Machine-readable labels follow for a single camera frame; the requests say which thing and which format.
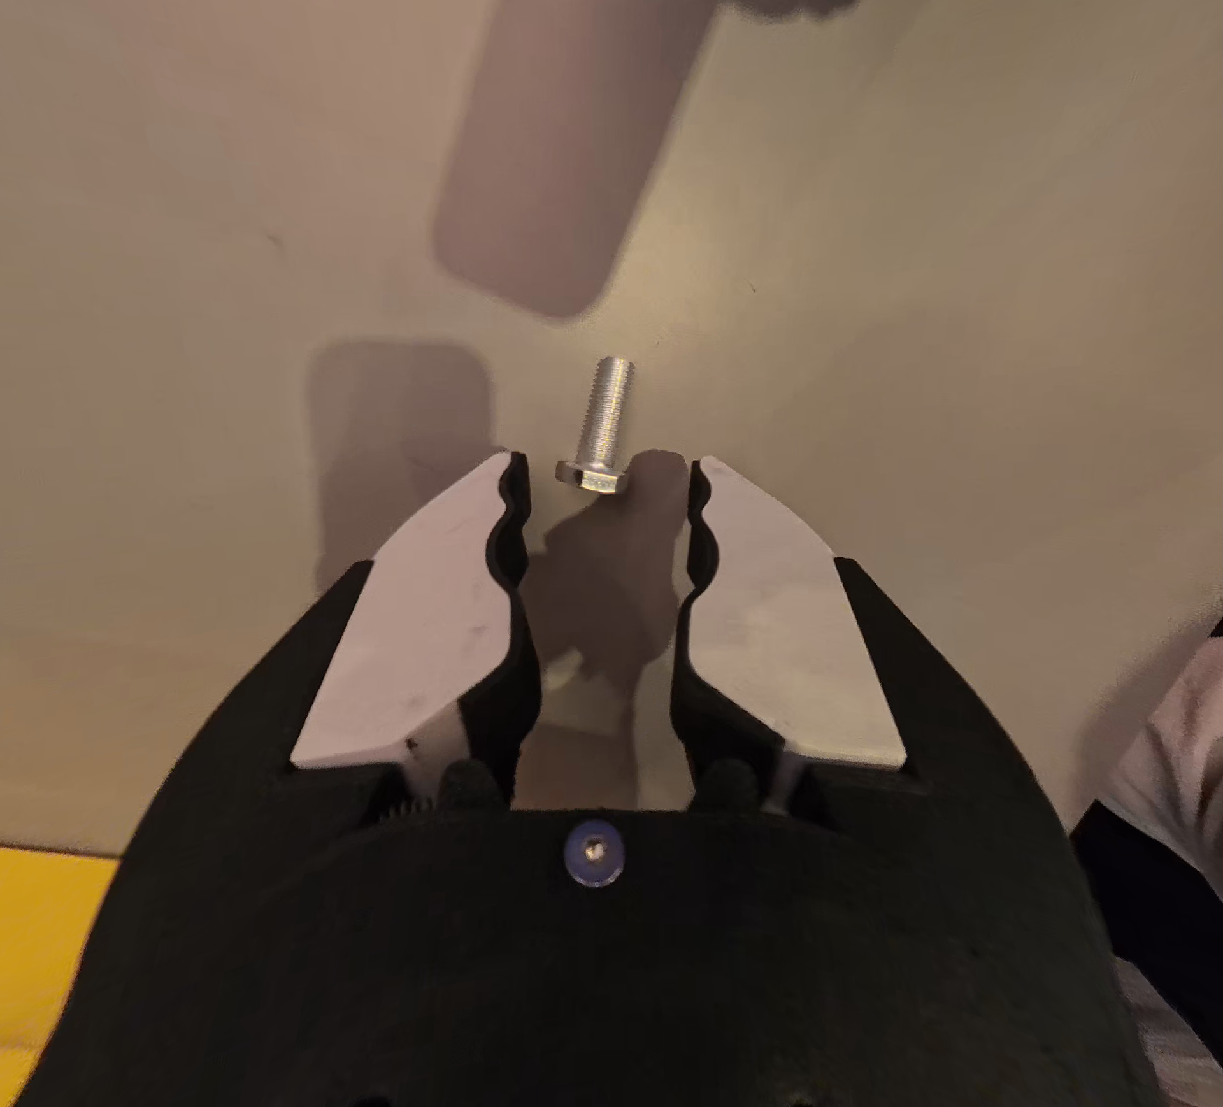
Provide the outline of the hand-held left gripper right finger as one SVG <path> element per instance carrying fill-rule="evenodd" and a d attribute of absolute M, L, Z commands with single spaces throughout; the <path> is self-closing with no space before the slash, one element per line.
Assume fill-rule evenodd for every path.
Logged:
<path fill-rule="evenodd" d="M 762 793 L 814 768 L 899 774 L 908 754 L 834 550 L 712 457 L 692 464 L 687 523 L 669 717 L 693 778 L 726 759 Z"/>

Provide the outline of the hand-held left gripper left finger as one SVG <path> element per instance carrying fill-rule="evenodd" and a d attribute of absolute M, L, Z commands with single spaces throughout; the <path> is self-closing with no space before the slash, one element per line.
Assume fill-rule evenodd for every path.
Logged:
<path fill-rule="evenodd" d="M 368 576 L 292 749 L 297 769 L 396 766 L 433 802 L 452 763 L 482 763 L 510 800 L 542 705 L 520 585 L 528 459 L 483 460 L 405 520 Z"/>

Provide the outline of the steel hex bolt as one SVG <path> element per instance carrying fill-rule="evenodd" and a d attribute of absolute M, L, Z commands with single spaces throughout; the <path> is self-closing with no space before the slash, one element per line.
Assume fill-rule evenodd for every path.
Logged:
<path fill-rule="evenodd" d="M 619 467 L 621 420 L 633 377 L 633 363 L 617 356 L 599 360 L 575 457 L 558 462 L 558 482 L 596 496 L 621 495 L 628 486 Z"/>

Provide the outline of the yellow parts bin with divider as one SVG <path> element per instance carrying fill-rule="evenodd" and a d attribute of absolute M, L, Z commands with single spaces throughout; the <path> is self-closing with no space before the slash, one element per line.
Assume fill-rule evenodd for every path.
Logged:
<path fill-rule="evenodd" d="M 12 1104 L 68 995 L 112 857 L 1 849 L 1 1103 Z"/>

